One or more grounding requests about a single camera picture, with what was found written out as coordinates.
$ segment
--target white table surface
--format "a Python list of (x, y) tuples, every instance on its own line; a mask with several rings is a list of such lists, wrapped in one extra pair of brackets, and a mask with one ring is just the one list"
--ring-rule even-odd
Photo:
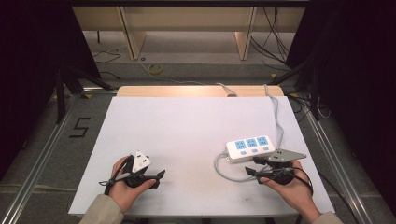
[[(287, 97), (279, 100), (278, 119), (285, 130), (281, 148), (307, 155), (301, 160), (314, 186), (320, 212), (333, 211)], [(126, 215), (135, 217), (277, 217), (295, 215), (281, 197), (256, 180), (235, 183), (217, 174), (214, 159), (225, 144), (269, 135), (277, 145), (274, 104), (269, 97), (114, 97), (69, 210), (83, 216), (105, 187), (113, 164), (141, 150), (151, 159), (146, 175), (166, 170), (157, 189), (143, 193)], [(222, 159), (220, 169), (248, 177), (247, 161)]]

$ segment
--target table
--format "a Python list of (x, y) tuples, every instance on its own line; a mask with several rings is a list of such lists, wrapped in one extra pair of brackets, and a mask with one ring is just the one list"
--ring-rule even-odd
[[(269, 97), (262, 97), (264, 87), (229, 88), (243, 97), (225, 97), (229, 93), (221, 86), (120, 88), (107, 111), (69, 214), (83, 216), (96, 194), (103, 193), (104, 187), (98, 182), (110, 176), (114, 161), (140, 149), (151, 159), (147, 174), (157, 174), (162, 169), (166, 173), (159, 188), (141, 195), (127, 216), (296, 215), (277, 193), (256, 181), (234, 183), (215, 172), (213, 161), (225, 149), (227, 139), (233, 141), (262, 132), (273, 142), (277, 139), (274, 112), (268, 109), (272, 102)], [(270, 87), (270, 92), (277, 95), (279, 122), (285, 129), (281, 146), (307, 155), (301, 162), (313, 182), (314, 201), (321, 212), (333, 211), (287, 97), (281, 96), (279, 87)], [(224, 173), (235, 178), (247, 176), (244, 166), (260, 168), (252, 161), (219, 163)]]

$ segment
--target white power strip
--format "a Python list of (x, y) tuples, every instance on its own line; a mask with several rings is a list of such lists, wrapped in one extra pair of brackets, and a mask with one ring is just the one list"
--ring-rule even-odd
[(228, 142), (226, 146), (230, 162), (247, 161), (253, 157), (275, 151), (275, 147), (267, 135)]

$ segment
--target beige sleeve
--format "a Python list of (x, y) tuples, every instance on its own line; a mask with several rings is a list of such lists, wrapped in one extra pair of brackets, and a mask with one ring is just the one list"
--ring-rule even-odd
[(343, 224), (343, 222), (332, 212), (324, 213), (312, 224)]
[(114, 200), (105, 194), (99, 194), (88, 208), (80, 224), (119, 224), (123, 213)]

